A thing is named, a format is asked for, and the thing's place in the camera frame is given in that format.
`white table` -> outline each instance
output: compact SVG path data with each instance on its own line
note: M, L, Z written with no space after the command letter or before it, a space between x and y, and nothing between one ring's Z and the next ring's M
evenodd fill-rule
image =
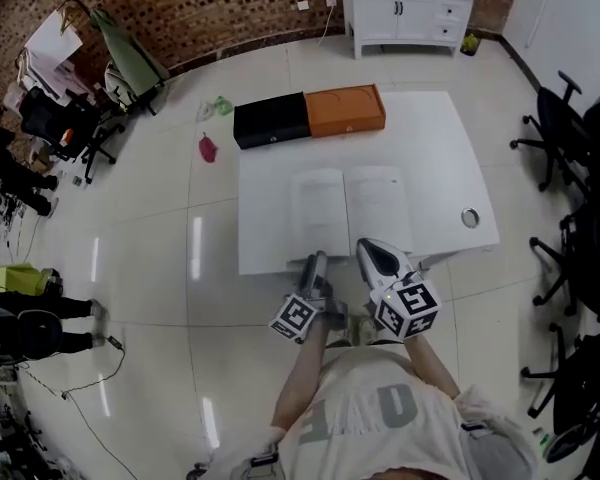
M473 0L342 0L356 59L374 44L462 46Z
M289 257L289 190L296 174L335 167L395 166L407 192L413 256L449 255L500 241L482 171L446 92L381 94L386 128L298 139L240 152L239 270L293 270ZM480 223L461 219L474 208Z

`orange box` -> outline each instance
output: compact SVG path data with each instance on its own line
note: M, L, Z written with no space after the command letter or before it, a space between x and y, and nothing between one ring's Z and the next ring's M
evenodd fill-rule
M310 92L304 97L314 138L384 129L387 114L375 84Z

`open book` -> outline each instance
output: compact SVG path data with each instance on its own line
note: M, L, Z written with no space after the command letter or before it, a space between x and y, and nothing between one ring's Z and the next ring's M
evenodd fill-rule
M290 261L322 250L354 256L359 238L412 250L406 194L395 167L320 169L291 180Z

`black pants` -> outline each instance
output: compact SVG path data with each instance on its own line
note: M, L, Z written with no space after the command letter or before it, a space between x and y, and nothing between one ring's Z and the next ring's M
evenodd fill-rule
M0 308L18 316L28 309L42 309L53 313L61 320L82 318L91 315L91 301L73 300L67 297L50 297L46 295L22 295L17 292L0 292ZM62 333L62 343L58 352L73 354L93 347L91 333Z
M5 193L16 196L27 206L31 206L38 215L43 217L51 212L51 203L46 197L34 194L34 188L52 189L58 183L55 176L42 176L16 162L10 165L4 173L2 189Z

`white cabinet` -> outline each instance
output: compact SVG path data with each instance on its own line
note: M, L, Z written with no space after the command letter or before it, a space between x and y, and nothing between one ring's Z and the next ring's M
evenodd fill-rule
M355 57L373 44L462 45L473 0L343 0Z

